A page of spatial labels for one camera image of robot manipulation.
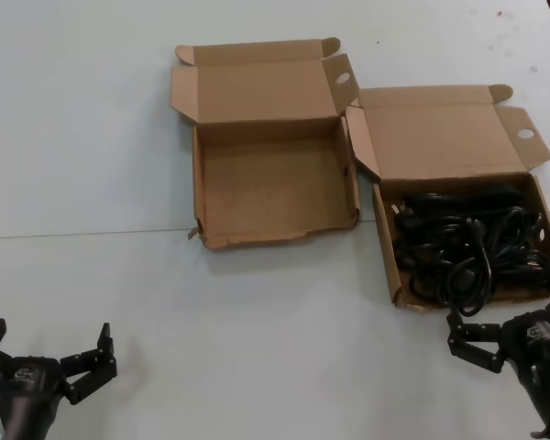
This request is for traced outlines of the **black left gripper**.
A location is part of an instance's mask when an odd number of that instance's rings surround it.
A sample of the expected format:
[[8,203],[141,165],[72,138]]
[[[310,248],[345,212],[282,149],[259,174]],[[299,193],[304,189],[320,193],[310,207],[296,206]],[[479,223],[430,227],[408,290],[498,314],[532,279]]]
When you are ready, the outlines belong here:
[[[11,357],[0,353],[0,409],[16,398],[32,403],[59,403],[65,396],[78,404],[117,376],[110,324],[104,323],[96,348],[64,357]],[[6,320],[0,318],[0,343],[6,335]]]

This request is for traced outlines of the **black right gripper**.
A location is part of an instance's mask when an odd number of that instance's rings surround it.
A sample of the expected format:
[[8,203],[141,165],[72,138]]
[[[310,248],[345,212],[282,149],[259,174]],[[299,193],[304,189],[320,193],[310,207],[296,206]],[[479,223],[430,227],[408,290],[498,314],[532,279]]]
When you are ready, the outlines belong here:
[[[550,303],[543,311],[524,313],[502,326],[465,324],[458,311],[451,311],[446,320],[447,344],[453,356],[488,371],[501,371],[507,358],[519,380],[525,380],[532,366],[544,358],[550,341]],[[496,351],[490,352],[477,343],[495,344]]]

